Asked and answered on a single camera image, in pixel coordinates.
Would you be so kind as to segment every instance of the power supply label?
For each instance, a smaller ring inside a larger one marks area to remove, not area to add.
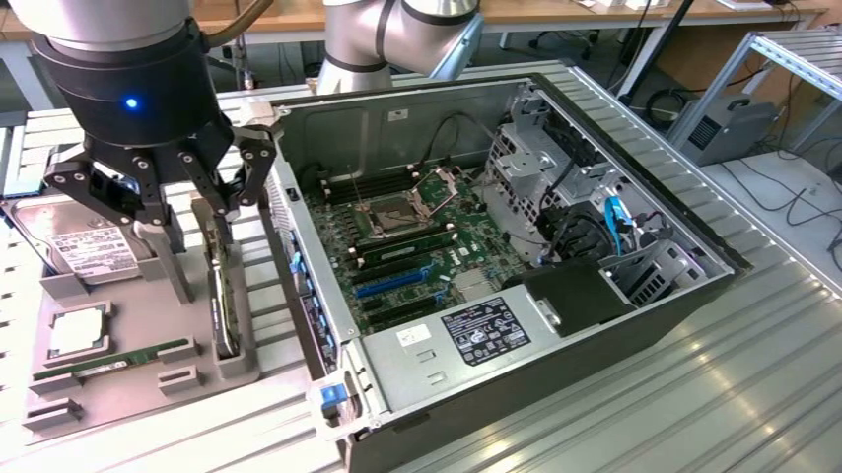
[[[462,360],[473,367],[531,342],[503,298],[445,315],[442,322]]]

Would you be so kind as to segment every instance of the warning label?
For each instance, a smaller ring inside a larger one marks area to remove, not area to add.
[[[522,347],[531,340],[503,298],[477,304],[442,317],[462,360],[475,367]]]
[[[52,235],[50,242],[70,269],[80,277],[99,276],[138,267],[135,254],[116,227]]]

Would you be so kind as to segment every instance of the motherboard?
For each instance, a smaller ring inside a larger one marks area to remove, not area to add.
[[[357,324],[375,333],[498,291],[525,263],[458,167],[323,181],[306,195]]]

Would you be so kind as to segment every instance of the aluminum extrusion table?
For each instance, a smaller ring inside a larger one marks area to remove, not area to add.
[[[547,76],[756,269],[654,347],[401,471],[837,469],[842,465],[842,306],[812,276],[812,264],[581,70],[547,61],[478,68],[465,77],[522,72]],[[419,76],[398,81],[401,85],[422,82]],[[307,92],[305,87],[288,87],[252,95],[282,98]],[[224,110],[235,112],[243,100],[248,96],[223,95]],[[74,143],[80,137],[66,110],[31,113],[28,126],[16,133],[24,148]],[[259,224],[244,218],[234,227],[235,236],[250,241],[256,256],[264,239],[250,230]],[[15,261],[22,271],[32,267],[20,246],[4,245],[0,252],[3,268]],[[263,380],[35,447],[22,447],[14,413],[4,411],[24,389],[24,380],[3,367],[23,356],[36,304],[27,297],[40,291],[35,277],[12,281],[11,296],[0,300],[0,317],[8,320],[7,326],[0,325],[0,351],[11,348],[0,359],[0,384],[8,386],[0,391],[0,455],[20,457],[0,469],[46,471],[55,465],[62,471],[170,471],[176,465],[191,471],[342,469],[337,449],[315,438],[305,403],[307,374],[286,302],[268,299],[278,291],[276,275],[256,269],[263,268],[260,263],[250,268],[251,288],[264,288],[251,295],[262,307],[255,328]]]
[[[842,106],[842,30],[832,28],[798,32],[749,33],[737,46],[687,118],[670,130],[670,142],[677,148],[681,148],[690,138],[702,121],[707,107],[725,90],[752,51],[761,53],[770,61],[789,69],[793,74],[805,79],[833,98],[830,106],[820,113],[796,138],[792,146],[796,151]],[[768,68],[754,78],[744,89],[745,93],[750,94],[754,91],[770,71],[772,68]]]

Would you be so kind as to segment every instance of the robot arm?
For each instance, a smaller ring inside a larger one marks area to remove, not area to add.
[[[35,47],[86,132],[83,149],[47,169],[46,182],[112,222],[162,227],[179,241],[159,186],[190,180],[220,228],[252,205],[275,158],[271,130],[232,127],[206,54],[240,35],[274,0],[254,0],[203,34],[188,0],[12,0],[39,34]],[[389,62],[454,79],[479,42],[479,0],[326,0],[327,61],[319,92],[389,87]],[[243,165],[223,182],[231,145]],[[128,189],[102,163],[135,181]]]
[[[326,0],[326,7],[319,94],[390,87],[390,63],[453,80],[479,45],[479,0]]]
[[[227,28],[204,35],[187,0],[12,1],[39,33],[36,50],[86,132],[83,150],[47,169],[46,182],[112,222],[164,227],[180,239],[159,186],[184,180],[220,219],[239,204],[256,202],[275,157],[271,133],[232,127],[206,54],[271,3],[255,0]],[[234,181],[223,182],[216,168],[231,145],[243,166]],[[94,163],[130,177],[135,190]]]

